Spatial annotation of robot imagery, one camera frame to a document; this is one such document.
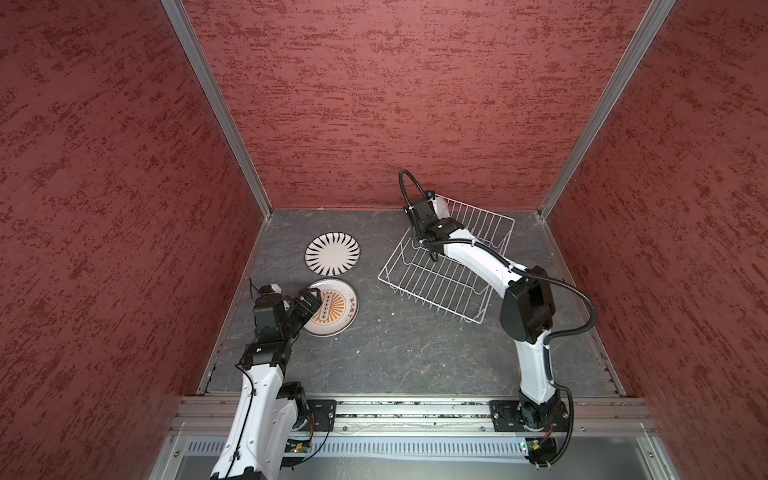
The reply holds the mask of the blue striped white plate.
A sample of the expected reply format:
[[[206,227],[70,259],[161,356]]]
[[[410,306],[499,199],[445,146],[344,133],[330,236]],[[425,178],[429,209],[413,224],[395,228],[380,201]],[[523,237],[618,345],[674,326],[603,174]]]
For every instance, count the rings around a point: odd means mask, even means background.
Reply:
[[[321,276],[339,276],[351,271],[361,255],[357,240],[344,232],[328,232],[314,238],[304,254],[306,266]]]

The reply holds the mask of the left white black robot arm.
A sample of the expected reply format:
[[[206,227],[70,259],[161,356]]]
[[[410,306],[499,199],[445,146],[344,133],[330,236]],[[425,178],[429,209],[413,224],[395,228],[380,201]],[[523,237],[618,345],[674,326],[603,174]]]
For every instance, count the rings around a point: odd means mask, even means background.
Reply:
[[[265,285],[253,297],[254,341],[236,365],[239,403],[212,479],[275,479],[291,431],[311,416],[298,382],[284,382],[292,342],[321,309],[322,294],[305,288],[295,297]]]

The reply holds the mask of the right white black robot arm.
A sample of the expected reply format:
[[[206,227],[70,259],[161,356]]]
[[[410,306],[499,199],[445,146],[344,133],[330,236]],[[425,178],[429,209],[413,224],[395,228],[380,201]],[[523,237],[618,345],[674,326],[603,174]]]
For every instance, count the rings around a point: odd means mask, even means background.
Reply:
[[[551,287],[542,280],[546,271],[506,259],[436,207],[436,199],[425,198],[404,211],[425,249],[468,268],[502,298],[499,323],[515,341],[520,365],[520,422],[532,431],[547,429],[561,400],[545,346],[555,313]]]

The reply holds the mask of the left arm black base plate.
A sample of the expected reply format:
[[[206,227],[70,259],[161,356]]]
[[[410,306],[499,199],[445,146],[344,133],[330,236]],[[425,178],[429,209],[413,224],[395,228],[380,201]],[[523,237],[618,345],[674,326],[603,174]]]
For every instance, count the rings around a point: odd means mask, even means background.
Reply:
[[[334,430],[338,402],[334,399],[308,399],[298,403],[298,418],[293,432]]]

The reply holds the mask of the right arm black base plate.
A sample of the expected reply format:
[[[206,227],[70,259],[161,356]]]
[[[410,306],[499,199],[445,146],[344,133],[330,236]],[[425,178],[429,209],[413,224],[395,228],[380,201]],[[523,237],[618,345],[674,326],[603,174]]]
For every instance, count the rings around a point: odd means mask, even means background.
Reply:
[[[489,409],[497,433],[565,433],[570,425],[566,405],[557,398],[541,405],[527,400],[492,400]]]

